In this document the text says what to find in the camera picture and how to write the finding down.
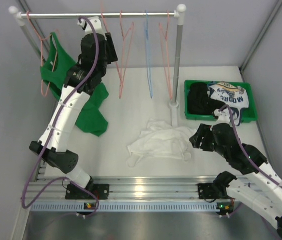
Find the white tank top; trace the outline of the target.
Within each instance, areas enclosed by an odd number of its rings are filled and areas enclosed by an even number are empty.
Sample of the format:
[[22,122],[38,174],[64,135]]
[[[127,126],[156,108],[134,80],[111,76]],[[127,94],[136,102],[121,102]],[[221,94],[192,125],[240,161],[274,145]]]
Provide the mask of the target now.
[[129,152],[127,165],[134,168],[146,159],[188,162],[192,158],[190,138],[196,132],[195,128],[173,127],[165,121],[150,119],[147,128],[140,132],[137,140],[127,146]]

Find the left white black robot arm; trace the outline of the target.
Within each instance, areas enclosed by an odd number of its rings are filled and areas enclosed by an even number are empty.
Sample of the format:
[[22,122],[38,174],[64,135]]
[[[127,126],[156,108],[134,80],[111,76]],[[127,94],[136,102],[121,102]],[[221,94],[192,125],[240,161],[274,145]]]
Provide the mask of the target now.
[[54,32],[50,43],[41,77],[50,86],[58,105],[44,134],[29,148],[65,174],[77,185],[78,195],[88,199],[94,194],[93,178],[79,166],[79,156],[68,149],[68,143],[74,127],[97,135],[106,131],[107,121],[98,110],[108,96],[102,78],[107,66],[118,57],[110,33],[84,36],[78,61],[63,49]]

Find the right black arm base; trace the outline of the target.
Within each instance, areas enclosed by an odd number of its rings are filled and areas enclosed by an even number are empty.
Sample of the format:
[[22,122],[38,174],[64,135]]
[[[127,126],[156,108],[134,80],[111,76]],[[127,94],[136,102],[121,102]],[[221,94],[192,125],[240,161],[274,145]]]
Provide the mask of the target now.
[[216,183],[199,183],[198,195],[200,200],[213,203],[216,200],[235,200],[227,194],[227,186]]

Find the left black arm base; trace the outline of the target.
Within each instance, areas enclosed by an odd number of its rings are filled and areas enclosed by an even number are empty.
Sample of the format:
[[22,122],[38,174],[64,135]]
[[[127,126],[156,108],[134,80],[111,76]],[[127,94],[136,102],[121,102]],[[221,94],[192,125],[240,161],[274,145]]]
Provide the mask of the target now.
[[[91,190],[88,190],[98,200],[107,200],[110,193],[109,184],[94,184]],[[80,190],[73,184],[69,184],[66,188],[66,200],[93,200],[94,198],[88,193]]]

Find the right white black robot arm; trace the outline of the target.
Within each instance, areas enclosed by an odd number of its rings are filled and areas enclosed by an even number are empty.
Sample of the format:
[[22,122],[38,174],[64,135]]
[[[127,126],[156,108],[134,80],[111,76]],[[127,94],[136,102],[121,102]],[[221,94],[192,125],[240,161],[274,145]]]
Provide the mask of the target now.
[[282,179],[267,158],[256,147],[241,143],[228,123],[201,124],[189,141],[195,149],[219,154],[262,191],[256,192],[228,171],[212,184],[218,198],[239,200],[271,224],[282,239]]

